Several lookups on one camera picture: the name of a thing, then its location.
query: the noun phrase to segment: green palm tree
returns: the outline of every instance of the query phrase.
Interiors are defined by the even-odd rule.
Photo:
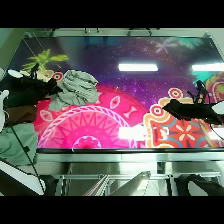
[[[30,70],[36,65],[36,63],[39,63],[40,70],[45,71],[46,70],[46,64],[49,62],[62,62],[62,61],[67,61],[68,56],[65,54],[58,54],[56,56],[50,57],[50,49],[43,51],[42,53],[38,54],[35,57],[30,57],[28,58],[29,60],[34,60],[31,63],[23,65],[25,71],[30,72]]]

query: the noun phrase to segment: gray cloth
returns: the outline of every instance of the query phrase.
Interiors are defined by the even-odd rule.
[[[84,106],[98,100],[98,81],[86,72],[68,70],[58,83],[63,90],[52,96],[49,110],[60,111],[66,106]]]
[[[31,123],[13,126],[23,146],[28,146],[28,155],[33,161],[37,150],[37,133]],[[5,128],[0,133],[0,157],[15,166],[30,164],[11,128]]]

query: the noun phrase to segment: clothing pile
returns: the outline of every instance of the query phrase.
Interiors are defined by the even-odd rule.
[[[32,122],[36,120],[39,101],[51,96],[49,109],[60,111],[66,106],[82,106],[98,100],[98,81],[88,73],[68,70],[62,80],[56,82],[36,71],[32,74],[21,71],[19,75],[14,71],[11,76],[7,74],[0,85],[0,91],[9,91],[6,101],[5,96],[1,100],[0,93],[0,120],[2,118],[4,123],[0,122],[0,157],[15,166],[30,164],[19,141],[29,148],[28,155],[34,160],[38,138]]]

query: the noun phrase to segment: pink mandala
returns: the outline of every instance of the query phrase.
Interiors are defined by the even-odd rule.
[[[98,87],[95,104],[49,111],[49,101],[38,105],[34,122],[38,148],[136,148],[134,140],[119,139],[119,127],[130,127],[143,120],[147,109],[119,90]]]

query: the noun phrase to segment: brown cloth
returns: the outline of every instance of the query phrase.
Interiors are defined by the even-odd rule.
[[[37,108],[35,106],[20,106],[7,109],[9,118],[6,126],[13,126],[21,123],[32,123],[37,117]]]

